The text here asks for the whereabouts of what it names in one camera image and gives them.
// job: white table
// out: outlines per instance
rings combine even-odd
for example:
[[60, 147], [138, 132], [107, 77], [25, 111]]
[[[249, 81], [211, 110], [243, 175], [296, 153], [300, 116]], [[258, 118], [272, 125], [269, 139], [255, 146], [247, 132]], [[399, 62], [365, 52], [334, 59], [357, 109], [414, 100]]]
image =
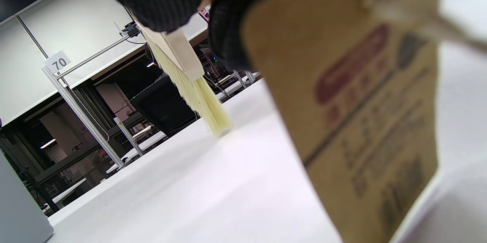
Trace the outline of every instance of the white table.
[[[56, 205], [61, 209], [63, 207], [62, 201], [68, 197], [68, 195], [72, 194], [76, 188], [78, 188], [83, 182], [85, 182], [86, 179], [83, 178], [81, 179], [78, 183], [74, 184], [73, 186], [69, 187], [66, 191], [62, 192], [61, 194], [57, 195], [55, 198], [53, 198], [53, 202], [56, 203]], [[49, 210], [51, 207], [49, 205], [44, 204], [47, 206], [43, 211]]]
[[[160, 141], [161, 139], [165, 138], [166, 137], [166, 134], [164, 134], [163, 132], [157, 132], [155, 135], [149, 137], [148, 139], [146, 139], [145, 141], [143, 141], [141, 144], [139, 144], [139, 147], [141, 148], [142, 151], [144, 151], [145, 149], [147, 149], [148, 147], [154, 145], [156, 142]], [[123, 157], [122, 157], [122, 160], [124, 158], [127, 158], [126, 161], [129, 161], [131, 160], [132, 158], [134, 158], [136, 155], [138, 155], [137, 151], [135, 150], [135, 148], [132, 148], [128, 153], [126, 153]], [[113, 164], [110, 169], [108, 169], [106, 171], [107, 174], [115, 171], [118, 169], [118, 166], [116, 164]]]

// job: barcode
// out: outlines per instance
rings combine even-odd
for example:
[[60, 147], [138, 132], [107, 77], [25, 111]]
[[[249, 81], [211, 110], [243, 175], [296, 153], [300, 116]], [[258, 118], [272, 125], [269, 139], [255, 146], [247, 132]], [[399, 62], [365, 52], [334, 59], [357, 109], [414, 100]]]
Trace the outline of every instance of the barcode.
[[416, 195], [423, 186], [423, 168], [419, 157], [406, 164], [382, 191], [382, 204], [379, 216], [386, 234], [391, 234], [398, 222], [406, 214]]

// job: light fixture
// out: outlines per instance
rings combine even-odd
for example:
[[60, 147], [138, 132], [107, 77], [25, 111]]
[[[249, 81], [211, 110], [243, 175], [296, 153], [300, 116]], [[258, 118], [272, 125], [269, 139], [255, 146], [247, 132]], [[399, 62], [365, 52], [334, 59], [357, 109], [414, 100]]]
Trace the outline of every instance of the light fixture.
[[138, 138], [139, 136], [141, 136], [145, 132], [148, 132], [151, 128], [152, 128], [152, 125], [149, 125], [148, 127], [145, 127], [142, 131], [138, 132], [137, 134], [134, 134], [134, 136], [132, 138], [133, 139]]
[[48, 143], [46, 143], [46, 144], [42, 145], [41, 149], [44, 149], [44, 148], [46, 148], [47, 146], [51, 145], [51, 144], [52, 144], [54, 141], [56, 141], [56, 139], [53, 139], [53, 140], [51, 140], [50, 142], [48, 142]]

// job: number 70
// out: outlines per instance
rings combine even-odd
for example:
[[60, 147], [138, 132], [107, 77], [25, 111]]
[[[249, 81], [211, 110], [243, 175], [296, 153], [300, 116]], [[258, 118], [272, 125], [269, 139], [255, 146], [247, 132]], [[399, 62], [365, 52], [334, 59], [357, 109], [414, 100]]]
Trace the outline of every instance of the number 70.
[[59, 70], [59, 65], [61, 65], [61, 68], [65, 67], [67, 65], [66, 61], [63, 58], [59, 58], [58, 61], [54, 61], [53, 65], [56, 65], [56, 70]]

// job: red label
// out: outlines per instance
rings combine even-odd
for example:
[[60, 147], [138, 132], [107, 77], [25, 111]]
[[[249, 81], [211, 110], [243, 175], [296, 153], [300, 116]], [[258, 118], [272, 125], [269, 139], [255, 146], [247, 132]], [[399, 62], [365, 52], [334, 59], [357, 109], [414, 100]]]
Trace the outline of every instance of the red label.
[[[327, 70], [320, 77], [315, 87], [316, 101], [320, 105], [330, 102], [382, 52], [387, 45], [387, 40], [388, 28], [381, 25], [341, 58], [330, 70]], [[370, 79], [364, 77], [362, 84], [369, 85]]]

